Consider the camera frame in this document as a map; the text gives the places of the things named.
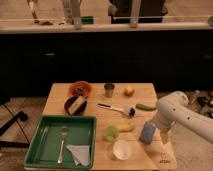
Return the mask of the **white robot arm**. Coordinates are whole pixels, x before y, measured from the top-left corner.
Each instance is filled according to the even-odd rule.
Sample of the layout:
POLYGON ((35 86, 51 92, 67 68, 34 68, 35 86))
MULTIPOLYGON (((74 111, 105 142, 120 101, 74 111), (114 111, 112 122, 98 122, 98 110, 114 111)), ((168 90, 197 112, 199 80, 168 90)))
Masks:
POLYGON ((160 131, 168 132, 176 121, 213 144, 213 119, 188 109, 188 103, 188 97, 181 91, 160 98, 156 103, 154 124, 160 131))

